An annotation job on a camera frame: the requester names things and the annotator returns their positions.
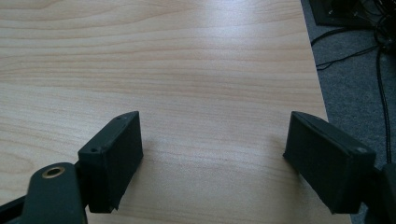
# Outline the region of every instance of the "light wood surface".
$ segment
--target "light wood surface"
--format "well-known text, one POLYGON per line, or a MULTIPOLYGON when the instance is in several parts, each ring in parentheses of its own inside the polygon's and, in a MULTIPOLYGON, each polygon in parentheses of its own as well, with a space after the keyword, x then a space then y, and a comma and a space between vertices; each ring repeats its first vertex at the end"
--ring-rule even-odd
POLYGON ((90 223, 349 223, 283 160, 326 118, 298 0, 0 1, 0 203, 139 110, 145 158, 90 223))

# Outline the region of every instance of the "gray floor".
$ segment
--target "gray floor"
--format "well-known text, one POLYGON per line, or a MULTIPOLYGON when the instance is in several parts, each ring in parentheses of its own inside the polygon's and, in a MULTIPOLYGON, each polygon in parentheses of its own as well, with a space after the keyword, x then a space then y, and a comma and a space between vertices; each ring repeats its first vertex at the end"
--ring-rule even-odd
MULTIPOLYGON (((308 0, 302 0, 309 38, 337 27, 316 26, 308 0)), ((372 31, 352 31, 320 40, 314 47, 316 64, 347 56, 375 45, 372 31)), ((318 71, 329 122, 362 141, 377 152, 375 165, 386 162, 385 125, 381 98, 376 81, 376 50, 335 63, 318 71)), ((389 105, 391 148, 396 161, 396 57, 383 55, 381 71, 389 105)), ((352 215, 353 224, 364 223, 365 206, 352 215)))

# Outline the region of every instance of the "black device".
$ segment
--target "black device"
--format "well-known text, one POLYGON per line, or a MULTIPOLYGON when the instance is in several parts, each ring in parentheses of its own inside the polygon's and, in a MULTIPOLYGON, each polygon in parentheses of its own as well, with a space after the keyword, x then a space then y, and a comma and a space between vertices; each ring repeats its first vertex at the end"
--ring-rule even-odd
POLYGON ((373 27, 360 0, 309 0, 317 25, 373 27))
POLYGON ((139 112, 111 120, 79 152, 35 172, 26 196, 0 206, 0 223, 87 223, 85 207, 111 213, 143 158, 139 112))
POLYGON ((325 120, 291 112, 284 158, 332 213, 366 203, 367 224, 396 224, 396 164, 376 169, 373 150, 325 120))

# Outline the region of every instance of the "wooden table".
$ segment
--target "wooden table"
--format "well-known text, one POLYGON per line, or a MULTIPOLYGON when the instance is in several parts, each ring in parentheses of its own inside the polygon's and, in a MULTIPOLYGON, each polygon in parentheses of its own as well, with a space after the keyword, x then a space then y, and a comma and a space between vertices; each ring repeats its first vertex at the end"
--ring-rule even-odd
POLYGON ((145 158, 90 223, 349 223, 283 160, 325 118, 298 0, 0 2, 0 203, 140 111, 145 158))

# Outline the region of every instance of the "table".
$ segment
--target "table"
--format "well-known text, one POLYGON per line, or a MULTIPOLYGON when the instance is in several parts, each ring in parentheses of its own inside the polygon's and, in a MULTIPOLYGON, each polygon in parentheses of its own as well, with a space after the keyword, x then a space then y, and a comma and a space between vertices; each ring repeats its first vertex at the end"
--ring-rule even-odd
POLYGON ((326 118, 297 0, 0 2, 0 203, 140 111, 145 158, 90 223, 349 223, 282 158, 326 118))

